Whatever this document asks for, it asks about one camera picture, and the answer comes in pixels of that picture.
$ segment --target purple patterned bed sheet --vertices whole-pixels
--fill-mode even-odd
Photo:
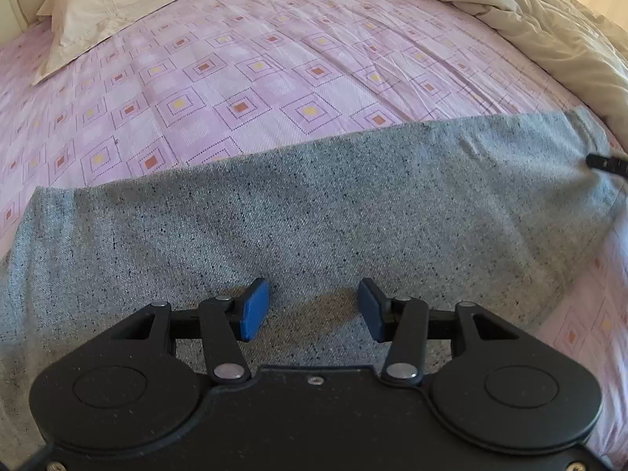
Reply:
[[[30,86],[50,43],[43,22],[0,49],[0,256],[36,186],[95,186],[413,120],[582,104],[435,0],[178,0]],[[624,217],[539,333],[604,384],[591,445],[616,464],[628,458],[627,243]]]

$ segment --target gray speckled fabric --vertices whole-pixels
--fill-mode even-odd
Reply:
[[[40,444],[37,373],[155,300],[189,308],[265,276],[262,362],[380,365],[360,278],[531,327],[606,234],[620,183],[588,111],[406,124],[81,190],[38,189],[0,265],[0,459]],[[202,370],[198,345],[180,356]],[[445,357],[433,347],[431,363]]]

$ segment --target crumpled duvet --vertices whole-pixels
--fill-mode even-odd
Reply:
[[[481,19],[576,94],[628,148],[628,33],[575,0],[441,0]]]

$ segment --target blanket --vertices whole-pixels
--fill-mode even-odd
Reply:
[[[0,460],[41,444],[33,379],[153,301],[191,308],[271,284],[260,363],[381,366],[362,277],[435,308],[477,301],[527,329],[562,298],[625,203],[590,171],[587,110],[404,124],[96,188],[38,188],[0,262]],[[203,371],[200,346],[178,356]],[[447,355],[430,352],[438,365]]]
[[[441,0],[476,16],[586,103],[628,149],[628,33],[575,0]]]

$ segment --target yellow square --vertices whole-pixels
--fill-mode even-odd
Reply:
[[[316,114],[318,114],[318,109],[316,109],[314,106],[306,106],[303,109],[303,114],[307,115],[308,117],[314,117]]]

